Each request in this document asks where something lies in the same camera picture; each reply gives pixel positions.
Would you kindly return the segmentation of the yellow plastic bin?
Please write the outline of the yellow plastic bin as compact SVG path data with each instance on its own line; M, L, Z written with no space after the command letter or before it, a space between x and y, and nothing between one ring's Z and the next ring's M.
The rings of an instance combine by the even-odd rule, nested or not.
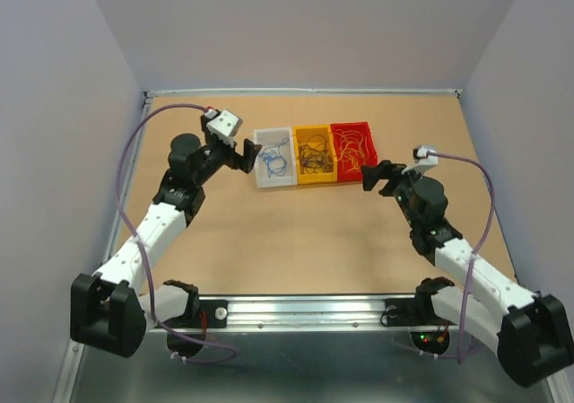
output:
M300 186L337 182L337 160L329 125L294 127L293 139Z

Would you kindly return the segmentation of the white plastic bin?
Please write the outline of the white plastic bin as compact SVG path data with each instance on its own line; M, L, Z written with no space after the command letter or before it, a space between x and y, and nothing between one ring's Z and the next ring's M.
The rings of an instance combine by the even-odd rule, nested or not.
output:
M255 162L258 188L285 188L297 184L296 159L291 127L259 128L254 143L261 145Z

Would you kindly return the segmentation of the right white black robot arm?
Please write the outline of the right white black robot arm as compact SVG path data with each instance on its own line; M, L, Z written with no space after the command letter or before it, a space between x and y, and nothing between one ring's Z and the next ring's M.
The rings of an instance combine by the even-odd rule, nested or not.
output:
M362 186L392 197L409 224L416 252L464 285L431 279L417 288L418 320L447 320L487 346L505 373L527 388L573 364L573 336L566 310L554 296L540 295L513 282L481 257L448 221L443 185L425 176L438 163L434 153L414 165L383 160L361 169Z

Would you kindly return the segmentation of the red plastic bin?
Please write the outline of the red plastic bin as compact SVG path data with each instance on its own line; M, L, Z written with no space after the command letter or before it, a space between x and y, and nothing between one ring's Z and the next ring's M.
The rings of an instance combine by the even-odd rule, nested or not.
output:
M337 181L362 181L361 166L374 166L378 163L369 123L335 123L330 128L337 160Z

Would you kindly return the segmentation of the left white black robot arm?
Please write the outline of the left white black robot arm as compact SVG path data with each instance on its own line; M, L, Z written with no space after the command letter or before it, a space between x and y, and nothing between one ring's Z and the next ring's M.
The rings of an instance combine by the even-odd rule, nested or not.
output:
M197 216L204 200L203 185L223 166L250 173L260 145L245 140L242 153L213 134L176 136L170 144L169 167L139 225L117 253L90 275L71 285L70 337L73 341L129 357L147 331L168 320L188 326L206 317L194 285L177 280L155 287L152 268L169 245Z

